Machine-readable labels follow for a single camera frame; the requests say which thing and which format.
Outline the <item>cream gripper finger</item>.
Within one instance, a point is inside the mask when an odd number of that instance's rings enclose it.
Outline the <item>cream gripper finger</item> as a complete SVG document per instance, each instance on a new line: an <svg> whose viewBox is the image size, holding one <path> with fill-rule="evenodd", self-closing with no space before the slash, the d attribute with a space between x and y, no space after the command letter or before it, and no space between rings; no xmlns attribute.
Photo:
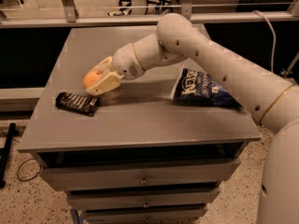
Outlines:
<svg viewBox="0 0 299 224"><path fill-rule="evenodd" d="M101 74L104 74L106 71L111 71L112 58L107 57L102 62L94 66L91 71L99 71Z"/></svg>
<svg viewBox="0 0 299 224"><path fill-rule="evenodd" d="M112 91L118 88L120 84L121 79L118 79L116 76L108 75L107 77L104 77L102 75L85 90L92 96L98 96L105 92Z"/></svg>

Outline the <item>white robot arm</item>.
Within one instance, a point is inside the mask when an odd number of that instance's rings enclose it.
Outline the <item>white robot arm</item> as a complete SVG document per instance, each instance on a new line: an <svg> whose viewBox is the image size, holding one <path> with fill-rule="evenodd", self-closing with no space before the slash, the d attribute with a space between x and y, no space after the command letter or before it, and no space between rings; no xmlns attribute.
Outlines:
<svg viewBox="0 0 299 224"><path fill-rule="evenodd" d="M98 96L156 66L192 59L272 131L263 167L257 224L299 224L299 86L213 42L185 17L162 16L154 34L130 43L83 78Z"/></svg>

